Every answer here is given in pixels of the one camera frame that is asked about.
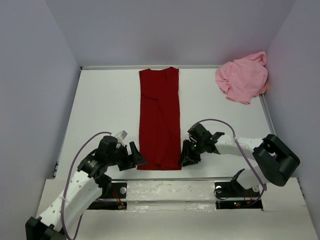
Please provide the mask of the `red t shirt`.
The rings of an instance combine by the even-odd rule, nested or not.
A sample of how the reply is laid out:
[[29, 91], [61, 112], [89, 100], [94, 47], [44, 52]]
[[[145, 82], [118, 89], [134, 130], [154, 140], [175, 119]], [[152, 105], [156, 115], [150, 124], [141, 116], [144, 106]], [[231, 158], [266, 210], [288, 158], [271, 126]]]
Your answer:
[[181, 170], [179, 69], [139, 72], [139, 150], [144, 171]]

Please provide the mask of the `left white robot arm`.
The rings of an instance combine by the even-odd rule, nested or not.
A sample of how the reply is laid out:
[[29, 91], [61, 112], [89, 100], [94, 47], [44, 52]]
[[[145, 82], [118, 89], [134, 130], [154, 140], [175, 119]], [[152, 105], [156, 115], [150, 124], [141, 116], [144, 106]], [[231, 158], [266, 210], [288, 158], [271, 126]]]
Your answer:
[[80, 225], [85, 210], [99, 197], [110, 194], [112, 179], [106, 175], [108, 167], [118, 166], [120, 171], [146, 164], [135, 143], [123, 143], [126, 131], [112, 136], [105, 131], [98, 147], [70, 170], [64, 190], [54, 202], [37, 217], [25, 224], [28, 240], [71, 240], [68, 232], [74, 224]]

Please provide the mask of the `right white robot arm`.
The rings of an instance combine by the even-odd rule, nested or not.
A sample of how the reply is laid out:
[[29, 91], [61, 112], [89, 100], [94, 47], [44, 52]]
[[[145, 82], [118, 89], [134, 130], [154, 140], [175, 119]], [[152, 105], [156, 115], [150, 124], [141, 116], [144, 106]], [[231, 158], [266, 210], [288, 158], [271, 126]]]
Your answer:
[[240, 169], [229, 182], [216, 189], [222, 198], [242, 197], [254, 187], [266, 187], [271, 183], [278, 187], [286, 185], [301, 161], [276, 135], [264, 138], [236, 138], [235, 134], [211, 133], [201, 123], [188, 130], [189, 138], [183, 141], [180, 165], [191, 166], [201, 161], [201, 154], [233, 155], [246, 162], [254, 160], [257, 166]]

